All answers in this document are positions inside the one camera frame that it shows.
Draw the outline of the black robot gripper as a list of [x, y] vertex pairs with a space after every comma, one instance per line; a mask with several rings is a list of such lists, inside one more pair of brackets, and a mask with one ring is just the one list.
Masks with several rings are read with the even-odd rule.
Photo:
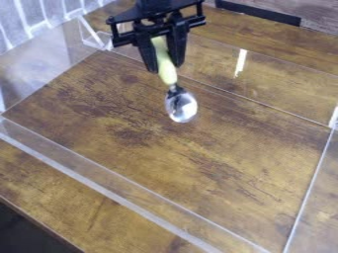
[[123, 13], [111, 16], [114, 46], [135, 44], [147, 70], [159, 72], [157, 50], [151, 38], [167, 36], [169, 55], [176, 67], [185, 62], [188, 33], [206, 24], [205, 0], [137, 0]]

